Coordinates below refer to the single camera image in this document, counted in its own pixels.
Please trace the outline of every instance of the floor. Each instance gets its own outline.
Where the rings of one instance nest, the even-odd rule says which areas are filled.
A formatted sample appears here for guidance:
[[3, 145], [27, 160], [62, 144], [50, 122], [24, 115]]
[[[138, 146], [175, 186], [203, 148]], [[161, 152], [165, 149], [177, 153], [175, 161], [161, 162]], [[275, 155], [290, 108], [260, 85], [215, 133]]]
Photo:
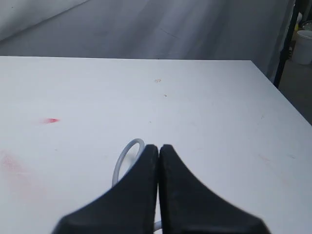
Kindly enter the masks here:
[[312, 125], [312, 64], [288, 60], [278, 89]]

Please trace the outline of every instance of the white table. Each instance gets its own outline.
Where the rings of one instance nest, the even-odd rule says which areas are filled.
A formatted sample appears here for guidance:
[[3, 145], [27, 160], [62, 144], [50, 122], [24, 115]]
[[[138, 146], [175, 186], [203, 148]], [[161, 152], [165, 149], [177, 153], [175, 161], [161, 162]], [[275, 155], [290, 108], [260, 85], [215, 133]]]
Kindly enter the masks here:
[[136, 137], [273, 234], [311, 233], [312, 127], [250, 61], [0, 57], [0, 110], [1, 234], [50, 233]]

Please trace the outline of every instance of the gray curtain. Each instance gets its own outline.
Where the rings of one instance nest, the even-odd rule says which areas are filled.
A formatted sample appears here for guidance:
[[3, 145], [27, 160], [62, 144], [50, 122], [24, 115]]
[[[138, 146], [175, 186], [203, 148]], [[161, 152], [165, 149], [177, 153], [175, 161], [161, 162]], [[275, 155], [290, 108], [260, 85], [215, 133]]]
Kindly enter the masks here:
[[89, 0], [0, 42], [0, 55], [249, 59], [269, 78], [294, 0]]

